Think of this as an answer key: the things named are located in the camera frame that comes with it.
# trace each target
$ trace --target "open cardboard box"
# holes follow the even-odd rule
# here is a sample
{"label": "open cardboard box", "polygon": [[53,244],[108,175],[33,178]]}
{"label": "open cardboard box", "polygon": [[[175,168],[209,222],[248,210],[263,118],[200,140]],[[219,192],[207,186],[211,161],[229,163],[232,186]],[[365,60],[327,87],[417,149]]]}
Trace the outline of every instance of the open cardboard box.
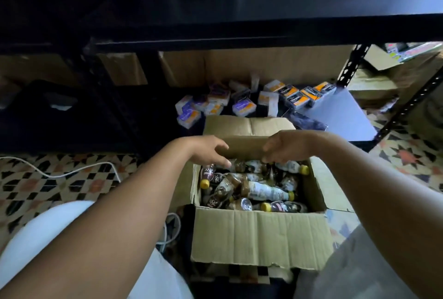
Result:
{"label": "open cardboard box", "polygon": [[[204,134],[225,140],[227,158],[260,159],[268,136],[294,129],[285,118],[208,116]],[[303,187],[310,208],[306,214],[211,209],[200,206],[199,165],[187,163],[173,203],[196,206],[191,258],[196,262],[240,265],[278,265],[320,270],[333,252],[326,209],[353,211],[326,165],[308,161],[311,175]]]}

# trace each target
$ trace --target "electric cord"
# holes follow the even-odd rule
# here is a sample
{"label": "electric cord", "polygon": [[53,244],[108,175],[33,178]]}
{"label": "electric cord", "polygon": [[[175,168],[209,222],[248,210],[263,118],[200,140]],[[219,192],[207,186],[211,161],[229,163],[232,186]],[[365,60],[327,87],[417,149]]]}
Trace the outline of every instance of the electric cord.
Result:
{"label": "electric cord", "polygon": [[[45,177],[47,177],[47,178],[51,178],[51,179],[63,178],[63,177],[66,177],[66,176],[68,176],[68,175],[71,175],[72,173],[80,172],[81,170],[84,170],[84,169],[86,169],[86,168],[90,168],[90,167],[94,167],[94,166],[99,166],[99,165],[103,165],[103,164],[109,164],[109,165],[111,165],[111,167],[112,167],[112,169],[113,169],[113,171],[114,171],[114,173],[115,173],[115,177],[117,178],[118,182],[121,182],[121,178],[120,178],[120,176],[118,175],[118,173],[117,173],[117,169],[115,168],[114,164],[113,164],[112,162],[108,162],[108,161],[105,161],[105,162],[96,162],[95,164],[91,164],[91,165],[87,165],[87,166],[84,166],[84,167],[80,167],[80,168],[77,168],[77,169],[74,170],[74,171],[71,171],[71,172],[69,172],[69,173],[65,173],[65,174],[61,174],[61,175],[49,175],[49,174],[46,174],[45,172],[43,172],[42,170],[40,170],[39,168],[37,168],[36,166],[32,165],[30,162],[26,161],[25,159],[21,159],[21,158],[18,158],[18,157],[11,157],[11,156],[0,157],[0,159],[15,159],[15,160],[18,160],[18,161],[24,162],[25,164],[31,166],[34,170],[36,170],[36,171],[37,171],[38,173],[40,173],[41,175],[43,175],[43,176],[45,176]],[[181,227],[182,227],[182,223],[181,223],[181,221],[180,221],[180,216],[178,216],[178,215],[177,215],[176,213],[174,213],[174,212],[170,212],[170,213],[168,213],[167,217],[168,217],[168,216],[174,216],[174,217],[177,219],[177,223],[178,223],[178,225],[177,225],[177,231],[176,231],[175,234],[172,236],[172,238],[168,240],[168,230],[167,230],[167,228],[166,228],[166,222],[163,224],[164,240],[163,240],[163,242],[159,241],[159,242],[156,243],[156,245],[160,245],[160,246],[161,246],[161,247],[160,247],[160,252],[161,252],[161,253],[164,253],[164,250],[165,250],[166,246],[167,246],[169,243],[173,242],[173,241],[178,237],[178,235],[179,235],[179,233],[180,233],[180,230],[181,230]]]}

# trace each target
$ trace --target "box flap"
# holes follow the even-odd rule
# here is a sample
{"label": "box flap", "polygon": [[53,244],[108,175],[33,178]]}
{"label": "box flap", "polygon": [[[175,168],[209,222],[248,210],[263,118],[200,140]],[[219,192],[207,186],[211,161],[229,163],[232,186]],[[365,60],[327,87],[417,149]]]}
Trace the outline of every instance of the box flap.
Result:
{"label": "box flap", "polygon": [[194,176],[194,165],[191,162],[187,162],[180,173],[177,184],[175,185],[174,194],[172,195],[171,204],[169,206],[170,210],[174,211],[177,207],[189,205],[193,202],[194,191],[192,188],[194,186]]}
{"label": "box flap", "polygon": [[325,205],[329,209],[354,212],[348,198],[338,185],[326,164],[318,157],[311,157],[312,173],[322,191]]}
{"label": "box flap", "polygon": [[368,61],[376,70],[386,70],[401,65],[401,62],[395,60],[377,45],[371,45],[364,59]]}
{"label": "box flap", "polygon": [[196,209],[197,262],[321,270],[332,252],[324,214]]}
{"label": "box flap", "polygon": [[271,136],[280,130],[294,130],[286,118],[247,118],[235,116],[207,116],[204,135],[227,136]]}

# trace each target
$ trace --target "patterned tile floor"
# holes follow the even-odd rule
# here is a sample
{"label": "patterned tile floor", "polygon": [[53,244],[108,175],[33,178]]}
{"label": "patterned tile floor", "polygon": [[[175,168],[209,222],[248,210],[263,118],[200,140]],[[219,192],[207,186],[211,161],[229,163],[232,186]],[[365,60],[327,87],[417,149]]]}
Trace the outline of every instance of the patterned tile floor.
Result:
{"label": "patterned tile floor", "polygon": [[[367,113],[373,126],[381,128],[387,116]],[[392,131],[370,154],[380,162],[410,176],[412,179],[443,191],[443,157],[441,152],[420,138],[407,125]],[[40,155],[19,156],[34,163],[50,175],[68,173],[83,165],[110,161],[122,179],[140,164],[133,155]],[[15,160],[0,160],[0,251],[28,221],[47,209],[74,200],[97,200],[108,193],[118,181],[110,165],[87,168],[61,179],[46,179],[28,165]],[[337,248],[359,224],[354,213],[329,210],[326,213],[334,247]],[[203,276],[191,280],[211,281],[224,276],[230,282],[269,284],[270,278],[291,281],[289,270],[278,267],[212,264]]]}

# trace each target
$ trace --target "yellow bottle cap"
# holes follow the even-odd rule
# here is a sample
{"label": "yellow bottle cap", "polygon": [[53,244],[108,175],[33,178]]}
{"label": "yellow bottle cap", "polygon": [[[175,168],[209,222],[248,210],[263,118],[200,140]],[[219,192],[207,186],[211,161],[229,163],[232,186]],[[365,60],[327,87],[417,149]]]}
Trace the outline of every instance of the yellow bottle cap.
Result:
{"label": "yellow bottle cap", "polygon": [[202,190],[207,190],[209,188],[209,180],[208,179],[202,179],[202,181],[200,181],[200,188]]}
{"label": "yellow bottle cap", "polygon": [[268,202],[263,202],[260,205],[260,210],[263,211],[263,212],[270,212],[272,210],[271,204],[268,203]]}
{"label": "yellow bottle cap", "polygon": [[307,167],[306,165],[301,165],[300,173],[303,175],[309,175],[309,167]]}

